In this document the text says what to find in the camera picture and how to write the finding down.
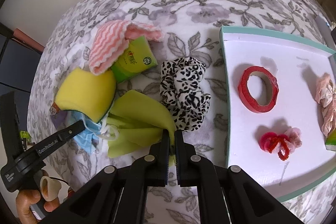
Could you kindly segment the blue face mask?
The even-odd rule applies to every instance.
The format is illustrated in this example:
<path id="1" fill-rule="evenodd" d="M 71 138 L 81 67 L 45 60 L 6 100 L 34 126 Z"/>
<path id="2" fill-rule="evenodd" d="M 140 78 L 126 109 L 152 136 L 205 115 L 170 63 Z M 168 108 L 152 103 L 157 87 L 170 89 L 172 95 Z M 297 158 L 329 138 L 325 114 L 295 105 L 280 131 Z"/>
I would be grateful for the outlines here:
<path id="1" fill-rule="evenodd" d="M 98 154 L 101 151 L 103 140 L 117 140 L 119 130 L 116 126 L 108 124 L 108 115 L 95 123 L 88 116 L 79 111 L 70 111 L 67 114 L 65 125 L 75 122 L 84 123 L 84 130 L 74 137 L 77 145 L 89 154 Z"/>

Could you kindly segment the purple cartoon wipes packet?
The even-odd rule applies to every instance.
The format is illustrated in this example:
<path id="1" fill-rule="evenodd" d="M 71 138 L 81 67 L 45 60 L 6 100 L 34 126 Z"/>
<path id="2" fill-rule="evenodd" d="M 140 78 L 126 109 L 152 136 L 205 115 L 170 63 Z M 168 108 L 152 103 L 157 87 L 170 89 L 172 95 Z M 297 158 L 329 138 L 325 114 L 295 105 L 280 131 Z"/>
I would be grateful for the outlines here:
<path id="1" fill-rule="evenodd" d="M 56 129 L 61 128 L 67 117 L 67 111 L 61 110 L 54 102 L 50 107 L 51 121 Z"/>

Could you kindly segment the lime green cloth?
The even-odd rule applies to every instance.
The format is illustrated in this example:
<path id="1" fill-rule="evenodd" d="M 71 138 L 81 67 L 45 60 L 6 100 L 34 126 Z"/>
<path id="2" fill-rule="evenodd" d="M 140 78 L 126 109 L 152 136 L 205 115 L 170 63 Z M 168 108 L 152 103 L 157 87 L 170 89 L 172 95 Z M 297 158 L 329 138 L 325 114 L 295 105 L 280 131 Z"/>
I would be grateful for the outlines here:
<path id="1" fill-rule="evenodd" d="M 170 152 L 174 150 L 176 125 L 169 110 L 160 102 L 136 90 L 114 101 L 106 118 L 110 134 L 108 156 L 115 158 L 158 143 L 164 130 L 169 133 Z"/>

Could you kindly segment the yellow sponge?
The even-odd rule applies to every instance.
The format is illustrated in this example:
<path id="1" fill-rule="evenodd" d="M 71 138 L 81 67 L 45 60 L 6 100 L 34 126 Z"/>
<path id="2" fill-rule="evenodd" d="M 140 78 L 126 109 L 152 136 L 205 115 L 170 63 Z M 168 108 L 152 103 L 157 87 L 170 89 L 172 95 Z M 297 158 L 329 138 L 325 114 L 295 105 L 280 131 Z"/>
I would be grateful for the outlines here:
<path id="1" fill-rule="evenodd" d="M 55 103 L 60 110 L 75 110 L 99 122 L 110 109 L 117 82 L 111 70 L 100 75 L 74 69 L 60 85 Z"/>

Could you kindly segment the leopard print scrunchie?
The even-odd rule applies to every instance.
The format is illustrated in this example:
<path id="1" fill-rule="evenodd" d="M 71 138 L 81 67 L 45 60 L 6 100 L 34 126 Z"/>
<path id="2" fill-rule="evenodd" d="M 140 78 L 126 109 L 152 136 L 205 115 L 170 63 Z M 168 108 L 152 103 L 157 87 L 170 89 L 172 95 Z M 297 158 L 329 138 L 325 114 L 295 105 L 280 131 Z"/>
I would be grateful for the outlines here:
<path id="1" fill-rule="evenodd" d="M 161 65 L 160 96 L 177 129 L 200 129 L 210 108 L 211 95 L 201 89 L 206 66 L 194 57 L 180 57 Z"/>

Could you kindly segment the pink white striped cloth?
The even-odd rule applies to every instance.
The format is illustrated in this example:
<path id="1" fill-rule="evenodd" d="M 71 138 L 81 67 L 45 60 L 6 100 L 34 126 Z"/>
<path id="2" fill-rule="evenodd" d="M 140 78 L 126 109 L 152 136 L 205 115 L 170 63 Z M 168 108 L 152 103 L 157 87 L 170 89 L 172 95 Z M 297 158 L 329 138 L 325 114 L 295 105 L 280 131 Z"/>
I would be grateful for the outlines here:
<path id="1" fill-rule="evenodd" d="M 129 20 L 112 20 L 97 31 L 89 54 L 89 70 L 100 75 L 108 70 L 129 47 L 131 40 L 145 37 L 162 42 L 164 33 L 156 26 Z"/>

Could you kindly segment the red pink pipe-cleaner flower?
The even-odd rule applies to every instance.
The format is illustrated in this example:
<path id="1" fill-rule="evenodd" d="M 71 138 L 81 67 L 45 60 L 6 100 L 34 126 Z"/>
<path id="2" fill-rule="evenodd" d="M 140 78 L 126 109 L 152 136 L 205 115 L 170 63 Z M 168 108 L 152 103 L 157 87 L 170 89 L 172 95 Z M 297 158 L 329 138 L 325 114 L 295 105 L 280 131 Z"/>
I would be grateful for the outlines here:
<path id="1" fill-rule="evenodd" d="M 301 130 L 291 127 L 283 134 L 266 132 L 260 138 L 259 146 L 264 152 L 277 154 L 280 160 L 286 161 L 290 154 L 302 146 Z"/>

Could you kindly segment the red tape roll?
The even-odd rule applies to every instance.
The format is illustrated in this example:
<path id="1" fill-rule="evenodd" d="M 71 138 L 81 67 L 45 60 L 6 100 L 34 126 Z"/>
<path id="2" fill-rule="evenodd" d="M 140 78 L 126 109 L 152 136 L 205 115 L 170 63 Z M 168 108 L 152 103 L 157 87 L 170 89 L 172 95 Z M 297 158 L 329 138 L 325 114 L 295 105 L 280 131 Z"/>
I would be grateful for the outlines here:
<path id="1" fill-rule="evenodd" d="M 276 105 L 279 87 L 276 77 L 267 69 L 251 66 L 240 78 L 238 93 L 248 110 L 254 113 L 267 113 Z"/>

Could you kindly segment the teal white tray box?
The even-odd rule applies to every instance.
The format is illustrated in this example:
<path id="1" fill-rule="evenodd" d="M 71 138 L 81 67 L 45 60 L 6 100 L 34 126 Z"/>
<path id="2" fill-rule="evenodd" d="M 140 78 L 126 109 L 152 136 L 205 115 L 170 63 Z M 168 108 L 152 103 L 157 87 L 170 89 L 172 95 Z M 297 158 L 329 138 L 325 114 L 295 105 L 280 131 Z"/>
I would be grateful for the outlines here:
<path id="1" fill-rule="evenodd" d="M 335 50 L 284 32 L 252 27 L 220 31 L 228 93 L 227 165 L 237 165 L 279 201 L 314 188 L 335 172 L 335 152 L 325 147 L 321 109 L 315 101 L 316 81 L 335 77 Z M 243 72 L 251 66 L 268 69 L 277 79 L 276 104 L 267 113 L 248 110 L 238 94 Z M 302 132 L 302 146 L 286 161 L 264 152 L 265 132 Z"/>

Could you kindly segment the pink floral scrunchie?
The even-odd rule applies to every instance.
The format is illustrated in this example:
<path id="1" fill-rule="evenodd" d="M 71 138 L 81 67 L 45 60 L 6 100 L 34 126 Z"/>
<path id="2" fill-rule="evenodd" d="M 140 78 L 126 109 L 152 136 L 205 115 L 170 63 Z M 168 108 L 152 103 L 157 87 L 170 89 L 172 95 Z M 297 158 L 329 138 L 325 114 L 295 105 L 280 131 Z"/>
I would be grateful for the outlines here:
<path id="1" fill-rule="evenodd" d="M 317 79 L 315 101 L 322 107 L 321 131 L 328 137 L 335 130 L 335 84 L 327 73 Z"/>

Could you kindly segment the green tissue pack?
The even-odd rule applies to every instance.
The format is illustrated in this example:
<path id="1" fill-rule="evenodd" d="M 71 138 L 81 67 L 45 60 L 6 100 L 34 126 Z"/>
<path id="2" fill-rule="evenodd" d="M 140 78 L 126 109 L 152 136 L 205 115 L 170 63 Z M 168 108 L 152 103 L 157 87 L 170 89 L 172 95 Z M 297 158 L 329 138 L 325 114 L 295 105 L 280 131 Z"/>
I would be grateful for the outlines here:
<path id="1" fill-rule="evenodd" d="M 113 63 L 111 69 L 116 82 L 120 84 L 157 65 L 157 59 L 152 53 L 147 39 L 141 36 L 129 43 L 128 48 Z"/>
<path id="2" fill-rule="evenodd" d="M 336 130 L 333 130 L 325 141 L 325 147 L 329 151 L 336 151 Z"/>

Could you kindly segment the grey floral blanket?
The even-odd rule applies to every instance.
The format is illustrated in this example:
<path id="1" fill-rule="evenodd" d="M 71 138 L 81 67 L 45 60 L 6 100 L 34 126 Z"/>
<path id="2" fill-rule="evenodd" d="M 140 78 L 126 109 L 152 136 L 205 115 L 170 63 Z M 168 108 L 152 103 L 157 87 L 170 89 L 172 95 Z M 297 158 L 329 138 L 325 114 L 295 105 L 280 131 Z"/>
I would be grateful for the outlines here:
<path id="1" fill-rule="evenodd" d="M 326 14 L 315 0 L 83 0 L 63 14 L 45 46 L 30 95 L 28 132 L 39 142 L 57 131 L 50 117 L 55 94 L 72 70 L 80 67 L 89 71 L 89 55 L 98 28 L 111 20 L 134 20 L 159 26 L 167 37 L 163 43 L 151 43 L 158 67 L 124 82 L 116 94 L 137 90 L 160 101 L 162 61 L 192 56 L 203 62 L 206 75 L 201 87 L 211 94 L 210 109 L 202 128 L 185 134 L 185 141 L 195 145 L 197 154 L 223 165 L 228 118 L 220 28 L 266 28 L 326 45 L 315 22 L 317 16 L 325 20 Z M 107 144 L 100 140 L 98 151 L 87 153 L 71 140 L 47 161 L 76 191 L 104 166 L 131 165 L 147 153 L 143 149 L 111 159 Z M 149 188 L 145 223 L 199 223 L 197 191 L 177 186 L 172 167 L 168 186 Z M 304 223 L 312 223 L 318 217 L 324 218 L 333 199 L 335 174 L 283 205 Z"/>

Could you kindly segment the dark cabinet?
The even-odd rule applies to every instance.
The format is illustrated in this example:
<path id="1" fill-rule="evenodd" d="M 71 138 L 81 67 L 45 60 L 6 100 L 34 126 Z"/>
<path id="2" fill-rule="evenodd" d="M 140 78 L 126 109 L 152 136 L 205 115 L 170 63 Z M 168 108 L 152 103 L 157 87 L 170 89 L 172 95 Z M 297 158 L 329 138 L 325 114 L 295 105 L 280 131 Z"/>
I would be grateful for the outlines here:
<path id="1" fill-rule="evenodd" d="M 21 30 L 1 24 L 1 94 L 14 92 L 20 130 L 27 129 L 30 92 L 44 48 Z"/>

